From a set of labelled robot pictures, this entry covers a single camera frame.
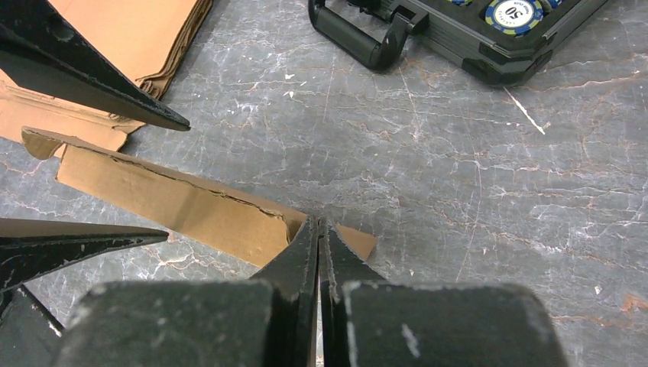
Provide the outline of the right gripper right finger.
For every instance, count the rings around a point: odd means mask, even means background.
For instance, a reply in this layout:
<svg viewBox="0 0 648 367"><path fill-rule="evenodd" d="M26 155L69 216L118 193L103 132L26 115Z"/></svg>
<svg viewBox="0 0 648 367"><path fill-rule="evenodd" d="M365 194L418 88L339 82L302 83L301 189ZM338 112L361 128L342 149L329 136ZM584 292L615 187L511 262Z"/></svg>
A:
<svg viewBox="0 0 648 367"><path fill-rule="evenodd" d="M319 224L327 366L566 366L542 301L514 283L390 282Z"/></svg>

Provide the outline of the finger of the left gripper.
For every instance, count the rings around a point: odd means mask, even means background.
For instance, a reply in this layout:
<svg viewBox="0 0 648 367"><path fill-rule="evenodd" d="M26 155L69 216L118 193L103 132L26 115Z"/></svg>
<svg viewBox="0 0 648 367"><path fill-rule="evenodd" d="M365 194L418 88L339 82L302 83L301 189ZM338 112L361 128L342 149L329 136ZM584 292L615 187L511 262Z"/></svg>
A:
<svg viewBox="0 0 648 367"><path fill-rule="evenodd" d="M47 1L1 3L1 69L18 86L186 132L190 122L138 88Z"/></svg>

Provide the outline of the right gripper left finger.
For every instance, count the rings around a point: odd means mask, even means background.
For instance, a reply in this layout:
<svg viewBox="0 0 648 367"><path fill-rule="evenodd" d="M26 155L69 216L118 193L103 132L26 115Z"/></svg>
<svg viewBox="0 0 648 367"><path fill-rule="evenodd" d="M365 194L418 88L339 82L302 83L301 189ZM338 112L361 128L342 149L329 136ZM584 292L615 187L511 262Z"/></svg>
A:
<svg viewBox="0 0 648 367"><path fill-rule="evenodd" d="M79 302L55 366L313 366L318 220L237 281L99 284Z"/></svg>

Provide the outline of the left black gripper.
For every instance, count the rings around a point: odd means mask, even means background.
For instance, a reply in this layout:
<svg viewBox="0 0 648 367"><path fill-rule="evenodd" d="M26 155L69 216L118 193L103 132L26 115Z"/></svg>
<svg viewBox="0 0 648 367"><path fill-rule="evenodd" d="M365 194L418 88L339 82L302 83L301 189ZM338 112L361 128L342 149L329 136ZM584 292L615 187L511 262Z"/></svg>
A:
<svg viewBox="0 0 648 367"><path fill-rule="evenodd" d="M21 284L97 255L167 239L163 230L137 226L2 225L1 365L51 365L63 332Z"/></svg>

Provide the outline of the cardboard box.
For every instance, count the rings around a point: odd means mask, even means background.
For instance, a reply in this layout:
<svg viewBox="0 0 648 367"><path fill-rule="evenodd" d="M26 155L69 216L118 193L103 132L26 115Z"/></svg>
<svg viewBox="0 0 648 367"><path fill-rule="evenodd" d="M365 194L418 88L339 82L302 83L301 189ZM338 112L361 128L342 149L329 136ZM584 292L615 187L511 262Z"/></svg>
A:
<svg viewBox="0 0 648 367"><path fill-rule="evenodd" d="M59 183L259 268L289 245L306 220L305 213L279 203L77 137L29 127L21 137L36 159L63 152Z"/></svg>

